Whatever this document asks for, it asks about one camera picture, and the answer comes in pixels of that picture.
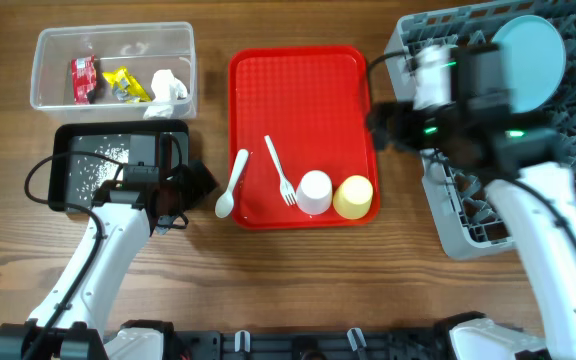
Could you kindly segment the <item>yellow plastic cup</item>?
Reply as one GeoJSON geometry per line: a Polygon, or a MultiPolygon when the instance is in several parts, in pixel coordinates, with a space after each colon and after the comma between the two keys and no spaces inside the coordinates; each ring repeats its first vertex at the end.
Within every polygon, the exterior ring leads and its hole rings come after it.
{"type": "Polygon", "coordinates": [[[345,219],[360,219],[370,210],[373,194],[372,183],[366,177],[353,175],[338,187],[333,207],[345,219]]]}

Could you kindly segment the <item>yellow snack wrapper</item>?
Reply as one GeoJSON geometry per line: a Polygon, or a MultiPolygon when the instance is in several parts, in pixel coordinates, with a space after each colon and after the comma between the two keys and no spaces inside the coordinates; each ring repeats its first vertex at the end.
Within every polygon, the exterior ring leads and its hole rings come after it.
{"type": "Polygon", "coordinates": [[[102,75],[110,86],[112,94],[119,101],[124,103],[151,102],[148,93],[125,66],[120,66],[112,72],[103,72],[102,75]]]}

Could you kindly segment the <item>white plastic cup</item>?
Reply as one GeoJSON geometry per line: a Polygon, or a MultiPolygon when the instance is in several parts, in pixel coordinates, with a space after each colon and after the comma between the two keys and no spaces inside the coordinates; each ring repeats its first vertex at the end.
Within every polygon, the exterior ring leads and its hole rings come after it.
{"type": "Polygon", "coordinates": [[[323,214],[332,202],[331,179],[323,171],[309,171],[302,177],[296,195],[302,212],[308,215],[323,214]]]}

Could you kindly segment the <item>light blue plate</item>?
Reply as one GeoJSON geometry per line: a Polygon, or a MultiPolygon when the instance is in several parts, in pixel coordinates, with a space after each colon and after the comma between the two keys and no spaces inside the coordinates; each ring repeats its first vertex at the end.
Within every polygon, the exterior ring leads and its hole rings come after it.
{"type": "Polygon", "coordinates": [[[493,36],[499,45],[514,113],[536,110],[558,89],[566,67],[566,49],[557,29],[545,18],[523,15],[493,36]]]}

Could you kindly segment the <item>white plastic fork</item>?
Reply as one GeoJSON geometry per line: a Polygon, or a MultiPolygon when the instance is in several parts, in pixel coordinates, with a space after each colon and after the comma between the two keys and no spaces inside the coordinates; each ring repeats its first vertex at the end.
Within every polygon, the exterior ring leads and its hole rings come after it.
{"type": "Polygon", "coordinates": [[[274,166],[278,172],[281,196],[282,196],[284,202],[288,206],[293,206],[296,204],[296,194],[295,194],[294,188],[284,174],[284,171],[282,169],[282,166],[281,166],[281,163],[279,160],[279,156],[277,154],[277,151],[274,147],[274,144],[273,144],[270,136],[265,135],[264,140],[265,140],[265,143],[266,143],[267,148],[269,150],[269,153],[270,153],[271,159],[274,163],[274,166]]]}

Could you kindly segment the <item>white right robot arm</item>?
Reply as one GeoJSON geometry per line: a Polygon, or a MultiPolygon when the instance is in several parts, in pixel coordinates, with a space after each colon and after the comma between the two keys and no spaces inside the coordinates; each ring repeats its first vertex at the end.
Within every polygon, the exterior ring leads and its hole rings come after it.
{"type": "Polygon", "coordinates": [[[512,237],[536,298],[544,337],[479,313],[437,324],[454,359],[576,359],[576,193],[558,132],[518,113],[499,46],[430,46],[411,58],[412,100],[375,104],[377,149],[395,147],[470,173],[512,237]]]}

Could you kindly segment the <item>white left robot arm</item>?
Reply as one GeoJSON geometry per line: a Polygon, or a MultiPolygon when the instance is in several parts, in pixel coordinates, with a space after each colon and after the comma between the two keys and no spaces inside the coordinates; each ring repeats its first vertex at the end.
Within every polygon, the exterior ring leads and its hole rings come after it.
{"type": "Polygon", "coordinates": [[[217,186],[199,160],[170,178],[146,180],[138,166],[99,188],[89,227],[50,294],[22,324],[0,326],[0,359],[186,359],[170,322],[130,320],[103,340],[109,313],[134,257],[155,231],[175,228],[217,186]]]}

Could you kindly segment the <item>white plastic spoon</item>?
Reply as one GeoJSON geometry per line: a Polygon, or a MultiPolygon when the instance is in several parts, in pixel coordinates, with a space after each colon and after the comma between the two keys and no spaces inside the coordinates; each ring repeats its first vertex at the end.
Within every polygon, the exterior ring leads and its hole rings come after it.
{"type": "Polygon", "coordinates": [[[218,198],[215,204],[215,215],[218,218],[226,218],[234,209],[234,190],[239,181],[249,158],[247,149],[240,149],[237,152],[229,182],[224,193],[218,198]]]}

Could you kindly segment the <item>white tissue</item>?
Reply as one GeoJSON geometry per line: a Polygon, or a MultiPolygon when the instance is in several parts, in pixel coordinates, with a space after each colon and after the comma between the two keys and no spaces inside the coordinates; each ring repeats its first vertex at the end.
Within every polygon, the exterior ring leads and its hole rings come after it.
{"type": "Polygon", "coordinates": [[[154,73],[151,81],[151,89],[155,95],[152,105],[149,106],[143,118],[145,120],[162,118],[171,119],[174,106],[167,102],[185,99],[188,89],[185,84],[177,79],[170,69],[161,69],[154,73]]]}

